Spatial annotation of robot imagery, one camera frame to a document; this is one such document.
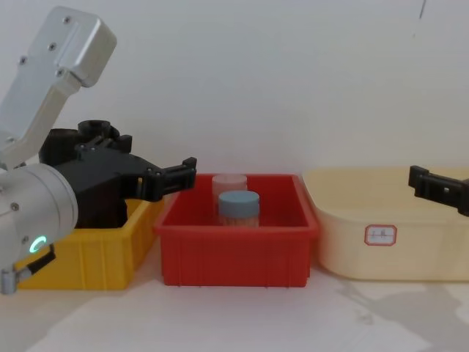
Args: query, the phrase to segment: label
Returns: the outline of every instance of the label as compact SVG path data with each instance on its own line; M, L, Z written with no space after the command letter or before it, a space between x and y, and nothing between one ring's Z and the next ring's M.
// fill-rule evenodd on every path
M393 246L396 238L394 225L369 225L365 229L365 243L369 246Z

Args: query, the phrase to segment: cream plastic bin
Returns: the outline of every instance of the cream plastic bin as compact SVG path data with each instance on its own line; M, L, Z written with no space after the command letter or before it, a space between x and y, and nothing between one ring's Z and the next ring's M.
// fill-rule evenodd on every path
M430 172L464 180L469 168ZM469 280L469 218L414 197L409 167L303 174L321 226L320 263L353 279Z

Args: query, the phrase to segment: clear plastic jar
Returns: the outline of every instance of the clear plastic jar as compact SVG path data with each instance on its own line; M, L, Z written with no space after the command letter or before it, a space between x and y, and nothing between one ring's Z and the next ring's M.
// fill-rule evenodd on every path
M218 213L218 196L228 191L247 191L248 178L239 174L220 174L212 178L213 213Z
M228 191L218 197L218 220L225 226L259 226L259 195L252 191Z

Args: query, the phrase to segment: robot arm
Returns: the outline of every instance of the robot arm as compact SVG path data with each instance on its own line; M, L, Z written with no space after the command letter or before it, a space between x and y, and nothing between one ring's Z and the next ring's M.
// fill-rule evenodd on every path
M76 137L88 136L72 133L62 140L48 139L65 101L80 87L96 84L116 42L97 16L56 7L28 56L19 61L18 74L0 105L0 167L8 170L0 174L3 294L14 293L19 281L55 259L53 243L70 234L78 221L99 217L103 207L127 198L154 202L193 187L195 158L160 169L130 154L130 136L117 138L115 129L102 124L92 123L86 130L106 130L104 138L77 146ZM60 145L54 148L57 142L64 142L69 151L71 144L72 150L78 149L62 154ZM40 149L53 161L50 165L17 167ZM16 271L15 263L44 246L50 247L49 253Z
M0 105L1 168L37 154L67 99L96 84L116 44L96 15L52 9Z
M461 215L469 216L468 180L456 180L411 166L408 185L415 189L415 197L456 208Z

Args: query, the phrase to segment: pink jar lid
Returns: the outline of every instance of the pink jar lid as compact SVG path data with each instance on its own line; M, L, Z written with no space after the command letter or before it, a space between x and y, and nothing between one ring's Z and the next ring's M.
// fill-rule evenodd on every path
M213 176L212 192L219 195L225 191L246 190L248 178L245 175L221 174Z

